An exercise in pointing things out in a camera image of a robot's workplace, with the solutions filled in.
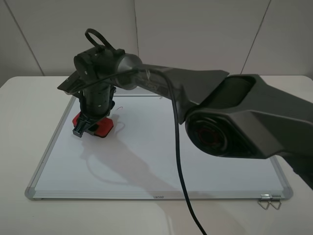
white surface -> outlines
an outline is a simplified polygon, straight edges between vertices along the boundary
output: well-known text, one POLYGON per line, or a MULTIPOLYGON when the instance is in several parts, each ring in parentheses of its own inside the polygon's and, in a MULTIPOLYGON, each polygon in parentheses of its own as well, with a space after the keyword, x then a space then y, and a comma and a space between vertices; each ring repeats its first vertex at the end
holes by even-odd
MULTIPOLYGON (((313 102, 304 76, 263 76, 270 85, 313 102)), ((69 101, 65 77, 16 77, 0 88, 0 234, 199 235, 184 201, 29 201, 25 187, 69 101)), ((255 200, 194 201, 212 235, 311 235, 313 192, 280 161, 294 196, 279 211, 255 200)))
POLYGON ((133 0, 7 0, 45 75, 70 75, 73 57, 93 45, 87 28, 138 54, 133 0))
POLYGON ((41 76, 22 34, 0 0, 0 87, 14 76, 41 76))
POLYGON ((135 0, 145 64, 240 73, 269 0, 135 0))
MULTIPOLYGON (((182 199, 171 101, 114 97, 114 128, 104 139, 73 135, 75 103, 35 187, 35 198, 182 199)), ((190 198, 258 198, 281 194, 270 161, 210 156, 180 125, 182 171, 190 198)))
POLYGON ((313 75, 312 8, 312 0, 272 0, 243 73, 313 75))

whiteboard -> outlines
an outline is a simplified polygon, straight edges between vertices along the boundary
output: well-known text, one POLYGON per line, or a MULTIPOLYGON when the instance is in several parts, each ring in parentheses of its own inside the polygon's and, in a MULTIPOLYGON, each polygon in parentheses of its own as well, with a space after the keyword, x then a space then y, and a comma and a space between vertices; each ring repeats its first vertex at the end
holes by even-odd
MULTIPOLYGON (((72 134, 80 112, 72 100, 30 187, 31 198, 182 199, 171 101, 159 96, 114 97, 114 128, 105 138, 72 134)), ((192 199, 291 196, 275 159, 207 155, 180 126, 182 171, 192 199)))

whiteboard frame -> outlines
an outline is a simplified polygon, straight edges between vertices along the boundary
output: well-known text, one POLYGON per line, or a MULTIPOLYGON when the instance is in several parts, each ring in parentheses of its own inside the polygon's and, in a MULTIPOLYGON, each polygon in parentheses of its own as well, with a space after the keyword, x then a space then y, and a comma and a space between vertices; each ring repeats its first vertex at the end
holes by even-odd
MULTIPOLYGON (((137 94, 118 94, 118 95, 115 95, 116 97, 119 97, 119 96, 137 96, 137 97, 144 97, 144 96, 149 96, 149 97, 152 97, 152 96, 156 96, 156 97, 159 97, 159 95, 155 95, 153 93, 151 94, 141 94, 141 95, 137 95, 137 94)), ((68 115, 69 115, 69 112, 71 111, 71 108, 75 102, 76 98, 73 96, 66 109, 65 109, 65 112, 63 113, 52 137, 51 137, 51 140, 28 184, 28 186, 26 187, 26 190, 25 190, 25 196, 30 199, 30 200, 42 200, 42 199, 114 199, 114 200, 118 200, 118 199, 122 199, 122 200, 126 200, 125 198, 123 197, 118 197, 118 195, 115 195, 114 198, 105 198, 103 196, 101 196, 100 194, 97 195, 96 192, 90 192, 90 195, 83 195, 83 196, 75 196, 75 197, 62 197, 60 196, 59 194, 51 194, 49 197, 47 196, 36 196, 36 191, 35 191, 35 187, 37 185, 37 182, 41 176, 41 173, 43 172, 44 170, 44 167, 45 167, 45 164, 46 162, 48 161, 48 158, 50 156, 50 153, 54 147, 54 144, 56 142, 56 140, 58 139, 58 136, 62 130, 62 127, 65 123, 65 120, 67 119, 68 115)), ((276 156, 273 156, 270 158, 270 161, 275 169, 275 172, 277 174, 277 177, 283 187, 283 190, 282 192, 280 193, 280 196, 281 196, 281 200, 288 200, 290 199, 292 196, 293 196, 293 191, 283 173, 283 170, 276 158, 276 156)), ((260 199, 261 198, 261 195, 262 194, 268 194, 268 192, 250 192, 250 191, 241 191, 241 192, 232 192, 232 191, 221 191, 221 192, 214 192, 212 193, 211 195, 206 195, 205 198, 197 198, 197 199, 201 199, 201 200, 209 200, 209 199, 260 199)), ((172 195, 173 197, 167 197, 165 200, 168 200, 168 199, 176 199, 176 200, 183 200, 182 199, 177 199, 175 194, 172 195)))

red object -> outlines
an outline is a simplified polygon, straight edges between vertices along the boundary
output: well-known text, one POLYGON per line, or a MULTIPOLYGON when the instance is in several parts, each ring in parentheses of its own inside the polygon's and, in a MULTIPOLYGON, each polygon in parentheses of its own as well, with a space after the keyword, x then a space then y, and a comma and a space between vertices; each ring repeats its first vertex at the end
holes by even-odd
MULTIPOLYGON (((80 113, 78 115, 76 115, 76 117, 74 117, 74 119, 73 119, 74 126, 76 126, 76 124, 77 124, 77 119, 78 119, 79 115, 80 115, 80 113)), ((101 121, 98 121, 95 125, 98 126, 97 129, 95 131, 89 130, 88 132, 93 133, 95 136, 104 138, 108 135, 110 130, 112 130, 113 121, 111 119, 105 117, 101 121)))

white table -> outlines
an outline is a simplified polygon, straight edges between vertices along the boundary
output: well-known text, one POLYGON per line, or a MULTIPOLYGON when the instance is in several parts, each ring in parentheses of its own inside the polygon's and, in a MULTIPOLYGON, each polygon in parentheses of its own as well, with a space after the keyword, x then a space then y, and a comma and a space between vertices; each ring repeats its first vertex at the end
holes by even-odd
MULTIPOLYGON (((57 90, 66 77, 14 77, 0 88, 1 235, 198 235, 184 201, 30 201, 24 190, 70 96, 57 90)), ((313 102, 304 76, 263 76, 313 102)), ((279 211, 253 201, 194 201, 209 235, 311 235, 313 191, 279 159, 294 196, 279 211)))

